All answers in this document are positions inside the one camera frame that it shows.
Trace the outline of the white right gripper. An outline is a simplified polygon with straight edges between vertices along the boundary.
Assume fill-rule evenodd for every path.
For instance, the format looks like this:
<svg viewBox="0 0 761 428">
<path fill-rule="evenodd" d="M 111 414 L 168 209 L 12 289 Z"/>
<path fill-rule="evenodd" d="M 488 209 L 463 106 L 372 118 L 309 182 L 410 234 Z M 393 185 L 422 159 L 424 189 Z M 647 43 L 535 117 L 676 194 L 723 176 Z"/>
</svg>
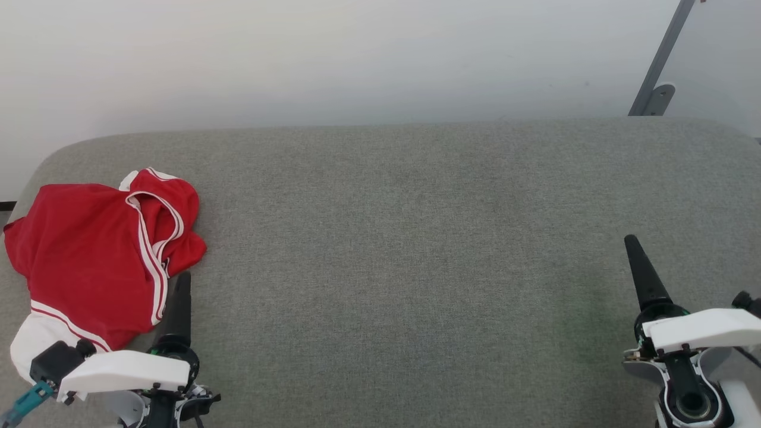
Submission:
<svg viewBox="0 0 761 428">
<path fill-rule="evenodd" d="M 631 278 L 641 311 L 673 301 L 639 239 L 626 235 L 624 244 Z M 753 347 L 760 344 L 760 320 L 744 309 L 707 309 L 642 325 L 644 338 L 655 351 L 674 353 L 684 349 Z"/>
</svg>

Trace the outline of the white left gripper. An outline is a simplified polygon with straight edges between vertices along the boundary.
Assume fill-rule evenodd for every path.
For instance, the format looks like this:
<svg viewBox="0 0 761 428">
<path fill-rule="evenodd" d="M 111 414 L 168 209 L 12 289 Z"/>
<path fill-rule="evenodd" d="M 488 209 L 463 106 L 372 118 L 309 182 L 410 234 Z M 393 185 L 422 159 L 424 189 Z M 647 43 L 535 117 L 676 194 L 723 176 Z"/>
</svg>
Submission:
<svg viewBox="0 0 761 428">
<path fill-rule="evenodd" d="M 159 325 L 160 343 L 190 343 L 192 334 L 192 274 L 182 272 L 174 282 Z M 184 351 L 120 350 L 84 358 L 59 383 L 64 396 L 83 399 L 105 392 L 185 392 L 200 371 L 200 360 Z"/>
</svg>

